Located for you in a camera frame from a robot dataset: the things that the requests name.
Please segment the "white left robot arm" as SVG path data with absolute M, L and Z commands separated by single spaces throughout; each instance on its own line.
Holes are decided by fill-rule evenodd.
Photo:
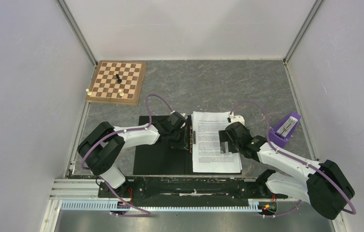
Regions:
M 77 147 L 82 167 L 101 177 L 117 197 L 128 193 L 129 185 L 114 162 L 120 152 L 139 145 L 165 143 L 177 149 L 185 145 L 187 116 L 172 111 L 169 116 L 136 127 L 114 127 L 100 123 Z

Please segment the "blue folder with black inside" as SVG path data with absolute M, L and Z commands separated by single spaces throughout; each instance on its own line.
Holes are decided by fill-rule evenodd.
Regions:
M 158 141 L 154 145 L 139 145 L 135 149 L 133 175 L 236 175 L 235 173 L 222 173 L 219 170 L 212 172 L 194 172 L 193 158 L 189 150 L 190 134 L 186 134 L 185 148 L 172 148 L 168 142 Z

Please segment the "printed paper sheet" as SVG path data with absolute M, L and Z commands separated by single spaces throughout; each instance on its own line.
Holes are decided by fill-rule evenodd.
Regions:
M 219 131 L 229 125 L 229 112 L 193 112 L 192 170 L 203 174 L 239 174 L 242 171 L 238 153 L 221 153 Z

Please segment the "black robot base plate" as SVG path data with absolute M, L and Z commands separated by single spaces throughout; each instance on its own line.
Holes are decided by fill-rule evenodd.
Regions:
M 249 199 L 286 199 L 255 178 L 128 176 L 116 193 L 135 206 L 244 206 Z

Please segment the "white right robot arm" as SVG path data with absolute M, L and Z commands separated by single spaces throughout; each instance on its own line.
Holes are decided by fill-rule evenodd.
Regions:
M 239 153 L 281 171 L 267 170 L 258 177 L 256 192 L 260 196 L 282 194 L 297 198 L 331 220 L 342 211 L 346 212 L 346 205 L 350 206 L 350 214 L 356 213 L 351 203 L 355 190 L 335 162 L 328 159 L 319 162 L 295 155 L 263 136 L 252 136 L 240 122 L 231 123 L 218 135 L 222 153 Z

